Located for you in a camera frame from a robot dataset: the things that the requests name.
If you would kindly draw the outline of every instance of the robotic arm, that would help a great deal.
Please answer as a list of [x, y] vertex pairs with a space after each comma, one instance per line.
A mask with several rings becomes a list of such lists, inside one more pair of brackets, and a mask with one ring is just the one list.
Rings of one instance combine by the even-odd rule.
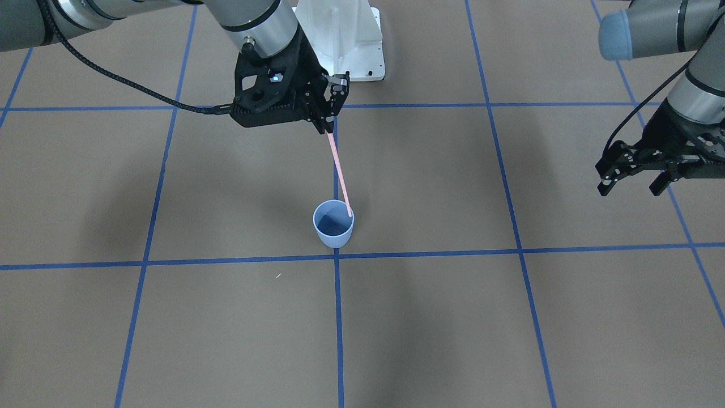
[[[64, 42], [65, 38], [106, 28], [130, 15], [183, 3], [202, 2], [0, 1], [0, 52]], [[193, 111], [229, 114], [244, 127], [306, 120], [320, 134], [333, 131], [334, 116], [342, 109], [349, 93], [349, 74], [330, 76], [320, 66], [286, 0], [205, 0], [203, 3], [236, 45], [239, 56], [234, 71], [233, 102]], [[114, 79], [121, 81], [123, 78], [116, 76]], [[331, 96], [326, 99], [328, 87]]]
[[650, 185], [654, 195], [683, 177], [725, 179], [724, 14], [721, 0], [633, 0], [602, 19], [600, 51], [607, 60], [698, 51], [637, 143], [610, 144], [612, 135], [596, 165], [601, 195], [643, 170], [661, 172]]

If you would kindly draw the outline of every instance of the white pedestal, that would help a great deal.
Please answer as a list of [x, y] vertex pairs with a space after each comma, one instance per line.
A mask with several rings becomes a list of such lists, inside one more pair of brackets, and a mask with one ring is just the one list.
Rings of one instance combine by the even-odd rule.
[[330, 75], [349, 71], [351, 81], [385, 77], [380, 11], [368, 0], [299, 0], [293, 10]]

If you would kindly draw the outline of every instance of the floor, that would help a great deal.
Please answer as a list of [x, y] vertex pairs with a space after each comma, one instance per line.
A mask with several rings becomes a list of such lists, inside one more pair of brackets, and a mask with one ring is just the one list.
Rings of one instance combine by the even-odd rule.
[[[622, 1], [372, 5], [387, 74], [339, 116], [339, 251], [310, 222], [339, 194], [310, 124], [179, 111], [60, 45], [0, 55], [0, 407], [725, 406], [722, 182], [596, 190], [688, 55], [602, 60]], [[72, 42], [231, 100], [204, 7]]]

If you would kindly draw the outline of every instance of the pink straw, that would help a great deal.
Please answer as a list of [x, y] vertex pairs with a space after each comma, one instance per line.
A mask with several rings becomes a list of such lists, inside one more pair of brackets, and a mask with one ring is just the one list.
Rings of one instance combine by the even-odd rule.
[[352, 208], [350, 208], [350, 200], [347, 198], [347, 188], [345, 188], [345, 178], [342, 177], [342, 167], [340, 167], [340, 157], [337, 155], [337, 147], [335, 147], [335, 139], [332, 134], [327, 133], [327, 139], [330, 141], [330, 150], [332, 150], [332, 158], [335, 160], [335, 167], [337, 168], [337, 176], [340, 178], [340, 185], [342, 186], [342, 197], [345, 197], [345, 205], [347, 205], [347, 215], [352, 217]]

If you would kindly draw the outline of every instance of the gray robot arm segment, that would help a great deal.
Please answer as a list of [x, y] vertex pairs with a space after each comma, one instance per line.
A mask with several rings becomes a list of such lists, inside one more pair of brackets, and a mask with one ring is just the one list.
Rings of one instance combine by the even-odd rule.
[[614, 142], [602, 154], [596, 165], [601, 195], [643, 170], [660, 171], [650, 185], [654, 195], [683, 178], [725, 179], [725, 18], [707, 32], [642, 138], [633, 145]]
[[694, 51], [718, 15], [718, 0], [636, 0], [602, 19], [600, 53], [631, 60]]
[[[114, 21], [194, 0], [53, 0], [49, 6], [65, 38], [108, 27]], [[281, 51], [297, 30], [297, 19], [286, 0], [207, 0], [204, 2], [232, 42], [241, 49], [254, 38], [260, 55]], [[37, 0], [0, 1], [0, 52], [57, 42], [41, 16]]]

